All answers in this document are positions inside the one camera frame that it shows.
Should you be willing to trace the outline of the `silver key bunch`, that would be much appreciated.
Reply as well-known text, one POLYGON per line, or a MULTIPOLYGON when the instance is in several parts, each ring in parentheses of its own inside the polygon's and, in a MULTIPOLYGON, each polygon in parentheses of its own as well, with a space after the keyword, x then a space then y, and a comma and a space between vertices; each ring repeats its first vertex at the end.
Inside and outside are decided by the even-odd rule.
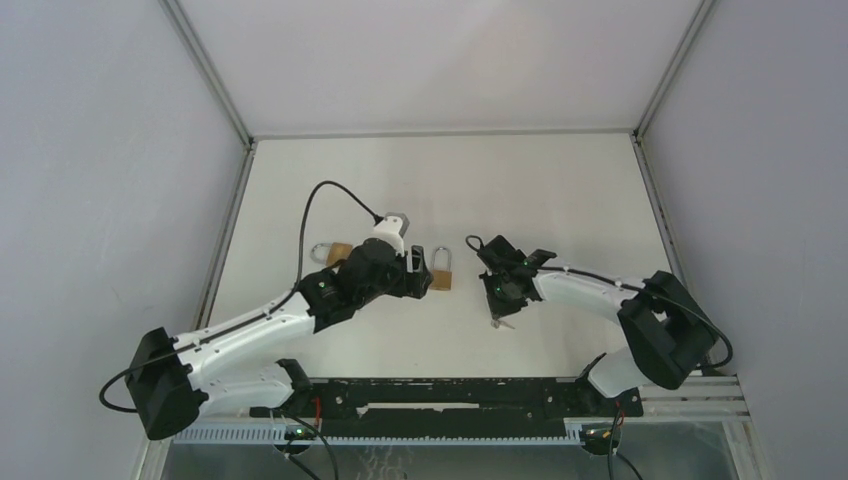
POLYGON ((505 321, 502 321, 502 320, 492 320, 491 326, 495 329, 500 329, 500 328, 507 328, 507 329, 512 329, 512 330, 515 329, 514 326, 512 326, 508 322, 505 322, 505 321))

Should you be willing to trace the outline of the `long shackle brass padlock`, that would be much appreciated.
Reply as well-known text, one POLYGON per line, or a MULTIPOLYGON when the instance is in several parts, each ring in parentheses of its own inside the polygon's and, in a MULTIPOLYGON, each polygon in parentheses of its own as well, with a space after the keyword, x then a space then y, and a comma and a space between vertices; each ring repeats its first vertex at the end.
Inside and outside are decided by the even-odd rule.
POLYGON ((452 289, 452 252, 448 247, 438 246, 431 255, 432 283, 430 289, 435 291, 450 291, 452 289), (445 261, 439 264, 439 256, 443 255, 445 261))

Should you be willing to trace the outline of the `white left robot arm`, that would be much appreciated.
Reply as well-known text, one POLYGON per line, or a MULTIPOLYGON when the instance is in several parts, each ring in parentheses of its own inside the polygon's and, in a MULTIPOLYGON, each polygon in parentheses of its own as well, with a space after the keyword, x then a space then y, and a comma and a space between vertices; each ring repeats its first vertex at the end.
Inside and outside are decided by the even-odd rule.
POLYGON ((145 333, 125 385, 147 438, 166 439, 200 417, 242 407, 305 414, 313 392, 296 360, 274 359, 256 370, 246 364, 353 318, 383 295, 421 299, 432 279, 422 246, 398 255, 388 243, 368 238, 338 267, 306 275, 266 307, 175 336, 162 327, 145 333))

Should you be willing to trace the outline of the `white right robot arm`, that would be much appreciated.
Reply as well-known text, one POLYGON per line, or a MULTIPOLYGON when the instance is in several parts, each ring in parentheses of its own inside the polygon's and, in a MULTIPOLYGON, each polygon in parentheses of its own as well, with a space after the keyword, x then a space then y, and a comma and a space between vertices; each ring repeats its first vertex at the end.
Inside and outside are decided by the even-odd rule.
POLYGON ((694 371, 711 368, 707 358, 717 343, 729 342, 670 272, 644 279, 606 275, 549 250, 526 254, 501 235, 488 242, 469 235, 466 243, 485 266, 480 278, 494 323, 533 302, 548 302, 580 308, 620 328, 625 346, 600 354, 579 376, 579 406, 589 415, 605 415, 633 388, 678 389, 694 371))

